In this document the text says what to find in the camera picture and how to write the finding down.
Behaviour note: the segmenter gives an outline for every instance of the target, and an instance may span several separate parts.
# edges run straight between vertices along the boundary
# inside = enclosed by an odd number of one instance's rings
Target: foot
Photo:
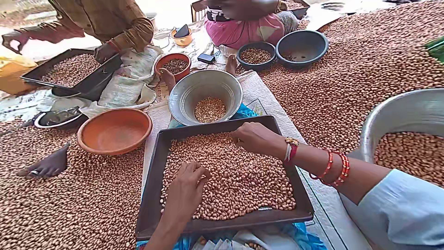
[[[234,55],[230,55],[226,61],[225,71],[236,77],[236,68],[238,67],[238,60]]]
[[[66,170],[69,143],[32,166],[17,172],[26,179],[49,178]]]
[[[166,68],[160,68],[160,77],[165,82],[166,86],[168,87],[168,92],[171,93],[171,90],[173,90],[174,86],[176,85],[176,79],[174,78],[173,74],[171,74]]]

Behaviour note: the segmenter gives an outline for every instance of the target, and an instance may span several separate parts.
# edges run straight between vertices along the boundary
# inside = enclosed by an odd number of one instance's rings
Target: yellow bag
[[[37,63],[18,54],[0,56],[0,90],[15,95],[35,86],[26,84],[20,76],[35,68]]]

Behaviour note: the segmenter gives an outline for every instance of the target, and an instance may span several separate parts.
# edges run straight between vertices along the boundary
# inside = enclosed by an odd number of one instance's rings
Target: pink cloth
[[[216,46],[223,44],[234,49],[257,41],[276,45],[285,31],[284,24],[276,14],[269,14],[253,21],[214,22],[206,18],[205,28]]]

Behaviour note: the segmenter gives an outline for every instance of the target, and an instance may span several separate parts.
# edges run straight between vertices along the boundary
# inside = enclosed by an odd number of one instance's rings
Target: black plastic bowl
[[[260,48],[260,49],[266,50],[266,51],[268,51],[268,53],[270,53],[271,59],[266,61],[266,62],[264,62],[264,63],[261,63],[261,64],[250,64],[250,63],[242,61],[241,53],[244,50],[247,50],[249,48]],[[271,43],[267,43],[267,42],[254,42],[254,43],[249,43],[249,44],[246,44],[246,45],[242,46],[238,50],[238,53],[237,53],[236,57],[238,58],[239,63],[244,67],[245,70],[253,69],[255,71],[261,71],[261,70],[268,69],[268,68],[271,67],[271,65],[273,64],[273,60],[276,58],[275,50],[276,50],[276,48]]]
[[[302,69],[319,61],[329,48],[329,41],[320,32],[300,30],[287,34],[276,45],[276,55],[282,65]],[[284,58],[292,56],[294,61]]]

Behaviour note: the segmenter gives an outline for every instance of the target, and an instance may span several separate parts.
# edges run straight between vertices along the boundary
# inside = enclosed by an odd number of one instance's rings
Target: light blue sleeve
[[[436,185],[392,170],[357,212],[364,234],[385,249],[444,249],[444,189]]]

